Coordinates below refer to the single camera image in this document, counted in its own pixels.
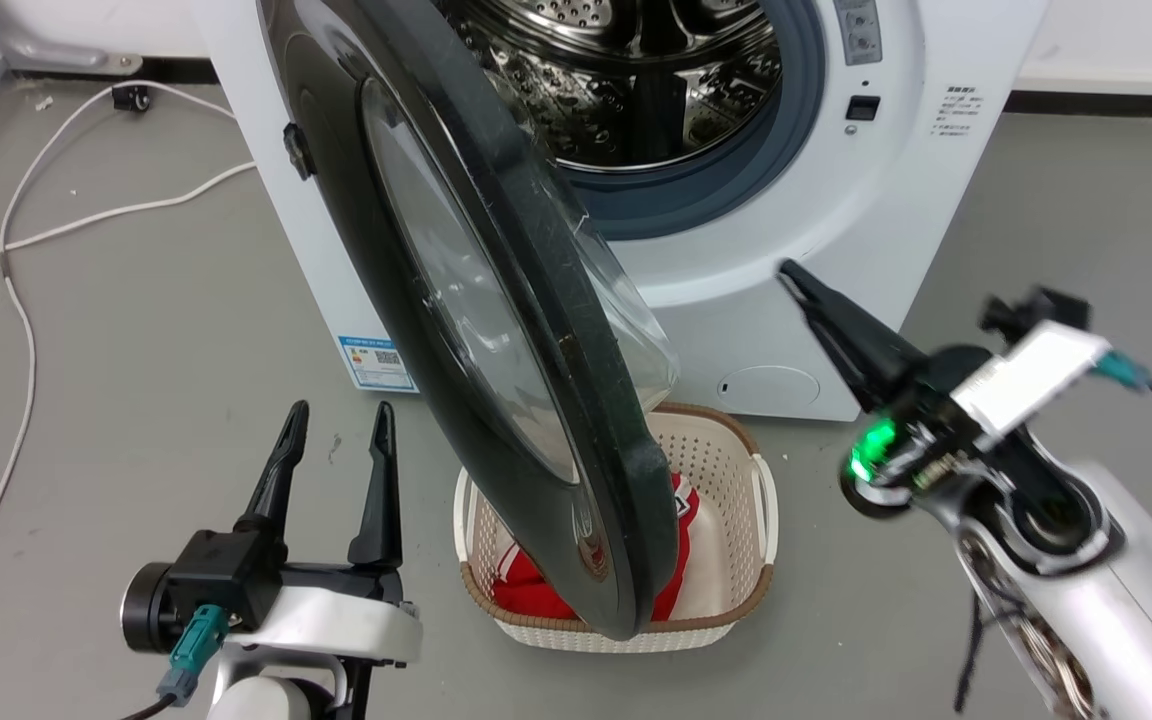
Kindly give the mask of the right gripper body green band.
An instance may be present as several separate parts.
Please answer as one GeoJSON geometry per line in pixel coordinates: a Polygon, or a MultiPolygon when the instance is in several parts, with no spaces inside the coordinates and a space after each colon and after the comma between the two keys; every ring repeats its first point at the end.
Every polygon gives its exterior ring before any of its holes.
{"type": "Polygon", "coordinates": [[[991,359],[986,348],[950,344],[914,361],[873,402],[838,470],[838,487],[869,520],[892,520],[914,503],[916,475],[955,450],[950,395],[991,359]]]}

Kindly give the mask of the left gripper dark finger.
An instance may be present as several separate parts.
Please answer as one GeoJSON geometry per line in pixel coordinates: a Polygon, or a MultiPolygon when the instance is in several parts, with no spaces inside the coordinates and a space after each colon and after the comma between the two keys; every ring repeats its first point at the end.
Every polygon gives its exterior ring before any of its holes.
{"type": "Polygon", "coordinates": [[[257,478],[247,510],[238,515],[234,532],[260,532],[283,537],[285,520],[291,501],[294,470],[305,455],[310,406],[306,400],[291,404],[268,460],[257,478]]]}
{"type": "Polygon", "coordinates": [[[347,561],[366,571],[394,571],[403,562],[401,479],[397,468],[396,411],[381,401],[372,424],[372,461],[361,526],[349,541],[347,561]]]}

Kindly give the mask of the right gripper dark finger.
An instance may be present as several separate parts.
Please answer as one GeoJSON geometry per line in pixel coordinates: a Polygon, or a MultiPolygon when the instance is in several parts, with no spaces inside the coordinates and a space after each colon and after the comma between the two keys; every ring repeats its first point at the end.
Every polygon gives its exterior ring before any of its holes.
{"type": "Polygon", "coordinates": [[[803,264],[783,260],[778,279],[850,389],[897,389],[927,361],[899,332],[844,293],[832,290],[803,264]]]}
{"type": "Polygon", "coordinates": [[[797,300],[808,327],[864,414],[899,389],[899,333],[844,296],[797,300]]]}

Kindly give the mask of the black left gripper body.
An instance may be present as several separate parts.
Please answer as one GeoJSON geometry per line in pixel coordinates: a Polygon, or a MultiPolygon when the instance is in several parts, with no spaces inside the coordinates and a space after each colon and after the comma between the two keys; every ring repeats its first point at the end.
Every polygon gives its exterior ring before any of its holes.
{"type": "Polygon", "coordinates": [[[346,564],[287,562],[285,543],[262,530],[197,530],[173,562],[147,562],[132,575],[120,606],[126,646],[165,655],[195,611],[215,605],[233,632],[255,632],[285,588],[314,588],[399,602],[401,538],[358,533],[346,564]]]}

